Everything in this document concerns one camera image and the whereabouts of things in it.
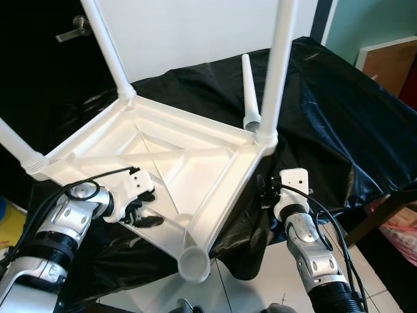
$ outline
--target white wall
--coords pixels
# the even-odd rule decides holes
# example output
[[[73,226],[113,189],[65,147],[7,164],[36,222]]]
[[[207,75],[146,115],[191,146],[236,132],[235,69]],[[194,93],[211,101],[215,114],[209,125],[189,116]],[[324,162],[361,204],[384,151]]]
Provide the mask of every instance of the white wall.
[[[294,38],[318,0],[299,0]],[[97,0],[130,82],[269,48],[278,0]]]

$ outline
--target black tarp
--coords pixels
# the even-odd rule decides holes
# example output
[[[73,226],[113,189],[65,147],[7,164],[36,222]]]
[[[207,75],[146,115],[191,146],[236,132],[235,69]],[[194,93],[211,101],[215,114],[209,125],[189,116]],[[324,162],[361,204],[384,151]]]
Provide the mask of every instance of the black tarp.
[[[268,53],[249,53],[259,104]],[[170,70],[133,86],[143,97],[242,126],[240,56]],[[116,97],[115,90],[110,90],[87,102],[57,108],[50,125],[50,147]],[[256,172],[270,177],[285,168],[307,169],[313,196],[334,213],[359,208],[417,177],[417,113],[310,38],[293,42],[278,133],[275,154],[262,160]],[[257,205],[252,181],[210,252],[233,276],[246,280],[258,273],[265,247],[283,240],[280,228],[271,230],[270,212]],[[36,183],[31,208],[54,188],[51,182]],[[176,261],[145,240],[121,225],[96,221],[76,254],[61,297],[72,310],[176,271]]]

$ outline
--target door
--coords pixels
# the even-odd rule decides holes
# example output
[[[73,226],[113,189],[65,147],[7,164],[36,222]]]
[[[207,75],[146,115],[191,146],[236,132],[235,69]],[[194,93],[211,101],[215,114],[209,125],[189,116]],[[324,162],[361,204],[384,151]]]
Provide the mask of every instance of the door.
[[[1,36],[0,116],[29,145],[48,153],[52,109],[114,87],[94,34],[58,42],[85,13],[79,0],[7,1]],[[32,179],[0,146],[0,195],[26,207]]]

